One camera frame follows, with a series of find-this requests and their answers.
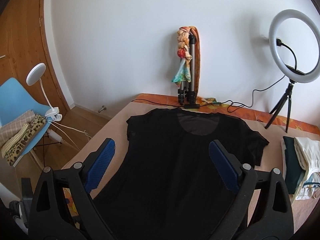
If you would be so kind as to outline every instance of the chair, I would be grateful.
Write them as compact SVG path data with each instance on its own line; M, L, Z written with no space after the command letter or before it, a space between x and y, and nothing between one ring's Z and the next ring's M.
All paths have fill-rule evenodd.
M23 88L23 86L15 79L9 78L0 86L0 125L3 126L28 110L33 110L35 114L45 115L46 111L50 107L39 104L32 96ZM51 118L47 119L44 127L37 133L37 135L31 140L28 146L24 149L21 156L14 163L14 167L17 165L23 155L30 152L33 158L41 169L44 168L43 163L40 161L36 153L33 151L33 147L45 134L50 126Z

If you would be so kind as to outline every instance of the tripod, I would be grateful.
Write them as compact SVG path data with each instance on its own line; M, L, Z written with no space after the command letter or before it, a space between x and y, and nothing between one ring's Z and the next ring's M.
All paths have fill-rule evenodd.
M270 121L267 123L267 125L265 126L266 129L269 128L269 126L272 124L272 122L274 121L274 119L277 117L277 115L279 114L280 110L282 109L282 107L284 106L284 103L287 101L287 99L289 99L288 102L288 116L287 116L287 124L285 127L285 132L288 133L288 127L289 127L289 120L290 120L290 112L291 112L291 95L292 95L292 88L293 88L293 84L295 82L293 80L290 79L290 83L288 84L288 88L286 89L284 95L281 97L281 99L279 100L279 102L276 104L276 106L272 109L272 111L270 112L270 114L273 114L273 116L271 117Z

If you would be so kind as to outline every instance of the white ring light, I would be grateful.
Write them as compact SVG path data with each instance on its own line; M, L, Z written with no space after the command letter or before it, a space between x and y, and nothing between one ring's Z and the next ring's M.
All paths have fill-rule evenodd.
M292 72L287 66L284 64L283 60L279 56L276 44L276 34L277 30L281 23L285 20L290 18L296 18L302 20L306 23L311 30L313 31L314 35L316 36L318 46L319 46L319 59L316 67L311 70L310 72L306 73L305 75L299 75ZM284 10L276 15L276 17L272 20L270 30L269 30L269 42L270 42L270 49L273 59L275 60L276 64L280 68L280 70L291 80L298 82L298 83L309 83L316 80L320 76L320 32L314 22L305 14L300 11L288 9Z

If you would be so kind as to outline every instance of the blue gripper pad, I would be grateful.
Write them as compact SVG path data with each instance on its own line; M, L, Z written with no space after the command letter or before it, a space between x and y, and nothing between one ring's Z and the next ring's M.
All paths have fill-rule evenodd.
M107 170L113 156L115 155L116 144L112 139L106 139L96 152L90 153L92 157L98 154L95 161L86 172L85 191L89 194L91 190L98 187L105 171Z
M211 142L209 145L209 156L218 170L218 173L226 186L227 190L234 194L239 192L238 173L235 171L223 151L219 148L216 142Z

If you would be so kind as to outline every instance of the black t-shirt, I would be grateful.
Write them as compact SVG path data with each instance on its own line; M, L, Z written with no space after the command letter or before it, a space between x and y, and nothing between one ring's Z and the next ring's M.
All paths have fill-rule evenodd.
M228 191L209 157L218 139L241 163L260 165L268 141L240 118L175 109L132 116L129 148L94 199L121 240L205 240L228 211Z

